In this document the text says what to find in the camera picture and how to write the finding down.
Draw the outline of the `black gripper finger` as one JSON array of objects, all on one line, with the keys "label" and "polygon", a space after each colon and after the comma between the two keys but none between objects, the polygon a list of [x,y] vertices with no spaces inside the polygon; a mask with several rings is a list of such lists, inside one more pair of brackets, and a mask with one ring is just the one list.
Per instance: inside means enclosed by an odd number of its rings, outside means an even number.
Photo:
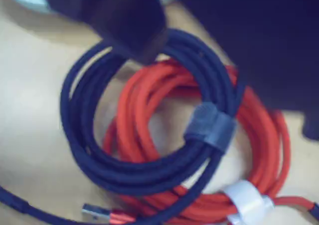
[{"label": "black gripper finger", "polygon": [[90,26],[120,55],[152,63],[167,38],[160,0],[47,0],[56,12]]},{"label": "black gripper finger", "polygon": [[302,112],[319,138],[319,0],[179,0],[264,104]]}]

